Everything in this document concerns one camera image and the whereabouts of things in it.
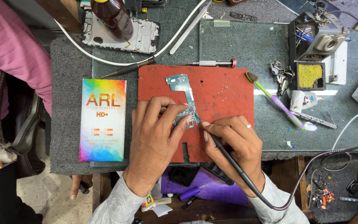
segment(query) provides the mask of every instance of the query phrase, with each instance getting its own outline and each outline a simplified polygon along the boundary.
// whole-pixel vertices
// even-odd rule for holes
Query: yellow sponge
[[[300,88],[313,88],[316,79],[323,77],[321,65],[298,65],[298,83]]]

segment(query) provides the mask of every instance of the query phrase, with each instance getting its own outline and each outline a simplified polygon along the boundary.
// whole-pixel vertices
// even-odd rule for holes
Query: rainbow box
[[[80,162],[123,161],[126,99],[126,80],[82,80]]]

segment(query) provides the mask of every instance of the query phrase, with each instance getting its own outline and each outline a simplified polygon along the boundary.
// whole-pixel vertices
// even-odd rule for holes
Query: red silicone mat
[[[222,67],[192,67],[171,65],[146,65],[139,69],[138,100],[152,96],[169,96],[176,103],[186,103],[185,92],[171,91],[165,78],[187,74],[192,88],[198,115],[202,120],[214,120],[243,115],[254,127],[254,99],[252,84],[245,76],[248,69]],[[212,161],[204,152],[201,124],[185,131],[171,162],[183,160],[182,143],[187,143],[191,162]]]

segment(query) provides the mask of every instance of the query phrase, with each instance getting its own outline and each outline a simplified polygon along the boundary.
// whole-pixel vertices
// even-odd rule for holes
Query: hand
[[[78,188],[80,187],[81,181],[84,182],[86,185],[84,187],[91,188],[92,183],[92,174],[90,175],[73,175],[73,184],[71,186],[71,192],[70,192],[70,199],[75,200],[77,198],[78,194]]]
[[[147,196],[171,161],[192,116],[182,118],[171,131],[172,123],[188,106],[166,96],[153,96],[139,101],[132,110],[131,153],[122,176],[137,196]]]
[[[204,131],[205,152],[249,197],[256,197],[255,193],[246,185],[240,175],[216,147],[212,133],[221,137],[222,143],[229,144],[234,151],[232,157],[241,166],[244,172],[262,192],[265,186],[265,176],[261,171],[262,141],[252,128],[247,128],[249,122],[244,116],[234,116],[215,120],[212,124],[202,122]]]

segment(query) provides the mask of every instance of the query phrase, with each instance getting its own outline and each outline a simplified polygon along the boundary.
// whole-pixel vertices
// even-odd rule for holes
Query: white sleeve
[[[110,196],[97,207],[87,224],[131,224],[145,199],[132,193],[121,176]]]
[[[262,195],[272,205],[276,207],[283,206],[290,194],[276,188],[273,182],[265,175],[265,187]],[[255,206],[260,221],[263,224],[309,224],[305,214],[296,206],[295,201],[292,200],[290,206],[284,211],[276,211],[269,208],[258,197],[248,198],[248,200]]]

